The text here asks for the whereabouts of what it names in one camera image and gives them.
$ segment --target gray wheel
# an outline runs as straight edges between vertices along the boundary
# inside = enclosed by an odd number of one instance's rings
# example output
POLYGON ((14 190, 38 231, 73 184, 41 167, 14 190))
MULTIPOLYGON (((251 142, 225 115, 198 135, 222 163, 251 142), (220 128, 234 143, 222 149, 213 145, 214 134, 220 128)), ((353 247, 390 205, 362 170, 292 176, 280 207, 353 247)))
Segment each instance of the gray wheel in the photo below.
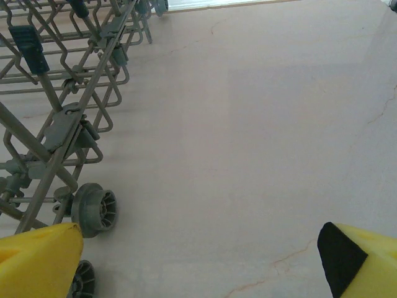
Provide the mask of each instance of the gray wheel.
POLYGON ((91 298, 95 291, 95 273, 92 264, 81 260, 73 277, 67 298, 91 298))
POLYGON ((71 219, 80 225, 84 238, 92 238, 110 230, 116 221, 117 204, 112 191, 106 191, 97 183, 83 184, 71 208, 71 219))
POLYGON ((168 11, 168 0, 154 0, 154 11, 157 16, 161 17, 166 11, 168 11))

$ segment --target crack in marble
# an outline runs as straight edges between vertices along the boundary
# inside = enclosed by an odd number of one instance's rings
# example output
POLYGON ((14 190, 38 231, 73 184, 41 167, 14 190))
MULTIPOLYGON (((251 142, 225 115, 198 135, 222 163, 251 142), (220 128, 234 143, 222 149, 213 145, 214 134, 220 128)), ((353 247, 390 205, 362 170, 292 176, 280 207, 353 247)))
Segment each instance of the crack in marble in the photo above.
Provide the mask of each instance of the crack in marble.
POLYGON ((160 59, 160 58, 162 58, 162 57, 164 57, 164 56, 170 55, 170 54, 172 54, 172 53, 174 53, 174 52, 178 52, 178 51, 184 50, 184 49, 186 49, 186 48, 189 48, 189 47, 191 47, 192 45, 194 45, 195 43, 201 42, 201 41, 202 41, 202 39, 195 40, 194 42, 190 42, 189 44, 183 46, 182 48, 175 48, 175 49, 173 49, 173 50, 171 50, 171 51, 168 51, 168 52, 166 52, 166 53, 164 53, 164 54, 162 54, 162 55, 160 55, 160 56, 156 56, 156 57, 154 57, 154 58, 152 58, 152 59, 147 59, 147 60, 145 60, 145 61, 142 61, 142 65, 146 64, 147 62, 154 61, 154 60, 160 59))
MULTIPOLYGON (((286 260, 289 260, 290 258, 293 258, 294 256, 300 255, 301 253, 304 253, 304 252, 308 251, 308 249, 310 248, 310 245, 311 245, 313 242, 315 242, 315 241, 316 241, 316 238, 315 238, 315 239, 311 239, 311 240, 307 243, 307 245, 305 246, 305 248, 303 248, 303 249, 301 249, 301 250, 298 250, 298 251, 294 251, 293 253, 290 253, 289 255, 287 255, 287 256, 285 256, 285 257, 283 257, 283 258, 281 258, 281 259, 279 259, 279 260, 277 260, 277 261, 271 262, 270 265, 271 265, 272 268, 274 268, 274 269, 276 270, 277 276, 270 276, 270 277, 261 279, 260 281, 257 281, 257 282, 254 282, 254 283, 250 283, 250 284, 245 284, 245 285, 243 285, 243 286, 239 286, 239 287, 237 287, 237 288, 231 290, 229 293, 227 293, 227 295, 224 296, 224 298, 230 298, 233 294, 235 294, 235 293, 237 293, 237 292, 243 292, 243 291, 245 291, 245 290, 247 290, 247 289, 252 289, 253 287, 260 286, 261 284, 265 284, 265 283, 268 282, 268 281, 271 281, 271 280, 273 280, 273 279, 278 278, 278 277, 280 276, 280 271, 279 271, 279 269, 277 268, 277 265, 280 264, 280 263, 283 263, 283 262, 286 261, 286 260)), ((288 273, 288 272, 290 271, 290 269, 291 269, 291 268, 289 267, 289 264, 288 264, 288 267, 287 267, 282 273, 284 273, 284 274, 285 274, 285 273, 288 273)))
POLYGON ((394 95, 392 98, 389 98, 383 105, 383 110, 382 112, 377 115, 375 118, 373 118, 371 121, 368 121, 361 129, 361 131, 355 136, 355 140, 353 142, 353 144, 350 145, 349 147, 349 154, 351 155, 350 158, 350 162, 349 162, 349 167, 347 169, 347 173, 345 175, 345 177, 343 178, 343 181, 345 181, 349 176, 350 176, 350 172, 352 170, 353 167, 353 153, 354 153, 354 147, 357 146, 357 143, 359 142, 359 140, 363 137, 364 133, 365 133, 365 129, 367 128, 368 125, 374 123, 375 121, 377 121, 378 119, 380 119, 383 115, 385 115, 385 112, 387 110, 387 107, 389 105, 390 101, 394 101, 397 97, 397 85, 394 87, 394 95))
POLYGON ((385 115, 386 109, 387 109, 387 105, 389 104, 390 101, 394 101, 396 99, 396 89, 397 89, 397 85, 394 88, 394 95, 392 98, 389 98, 385 104, 383 105, 383 111, 382 113, 380 113, 379 115, 377 115, 373 120, 371 120, 370 122, 367 122, 367 124, 371 124, 374 123, 376 120, 378 120, 380 117, 382 117, 383 115, 385 115))

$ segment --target black tip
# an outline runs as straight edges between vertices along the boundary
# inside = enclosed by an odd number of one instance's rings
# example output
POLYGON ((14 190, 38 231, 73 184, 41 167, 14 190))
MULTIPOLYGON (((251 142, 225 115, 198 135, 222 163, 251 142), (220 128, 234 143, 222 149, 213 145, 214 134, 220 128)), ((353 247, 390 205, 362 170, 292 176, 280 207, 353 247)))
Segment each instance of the black tip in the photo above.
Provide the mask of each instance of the black tip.
POLYGON ((340 298, 359 272, 368 254, 332 222, 326 223, 317 241, 332 296, 340 298))

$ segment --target marble floor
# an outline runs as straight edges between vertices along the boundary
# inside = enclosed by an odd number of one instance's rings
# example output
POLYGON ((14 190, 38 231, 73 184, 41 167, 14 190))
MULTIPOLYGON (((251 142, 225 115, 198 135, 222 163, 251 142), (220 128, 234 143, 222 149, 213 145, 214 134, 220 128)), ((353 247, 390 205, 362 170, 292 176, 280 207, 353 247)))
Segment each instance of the marble floor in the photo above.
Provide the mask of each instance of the marble floor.
MULTIPOLYGON (((150 26, 79 180, 118 197, 116 228, 84 242, 98 297, 331 298, 325 222, 397 237, 397 16, 303 0, 150 26)), ((34 130, 33 102, 5 104, 34 130)))

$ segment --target dishwasher rack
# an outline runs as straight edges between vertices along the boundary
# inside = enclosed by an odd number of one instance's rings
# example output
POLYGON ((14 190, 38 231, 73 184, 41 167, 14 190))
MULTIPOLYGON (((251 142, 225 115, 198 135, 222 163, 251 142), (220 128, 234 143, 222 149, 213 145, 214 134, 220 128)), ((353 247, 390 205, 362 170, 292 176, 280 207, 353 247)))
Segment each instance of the dishwasher rack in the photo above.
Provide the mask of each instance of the dishwasher rack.
MULTIPOLYGON (((79 186, 77 180, 85 164, 102 161, 96 141, 112 130, 108 108, 121 104, 119 86, 130 79, 128 48, 142 43, 144 36, 152 42, 148 19, 152 10, 162 16, 167 0, 0 0, 0 10, 0 100, 42 93, 52 108, 34 136, 0 102, 3 142, 12 156, 0 163, 9 173, 0 178, 0 215, 20 221, 16 233, 42 228, 46 224, 37 215, 44 202, 51 202, 56 203, 53 224, 71 217, 84 238, 108 231, 117 218, 114 193, 96 183, 79 186), (97 111, 92 122, 88 109, 97 111), (17 151, 13 137, 27 153, 17 151), (95 157, 88 157, 89 152, 95 157), (65 186, 47 197, 55 176, 65 186), (25 197, 21 189, 32 180, 38 186, 32 197, 25 197), (21 203, 28 203, 25 212, 18 209, 21 203)), ((93 295, 92 270, 81 261, 68 297, 93 295), (87 276, 90 280, 81 283, 87 276)))

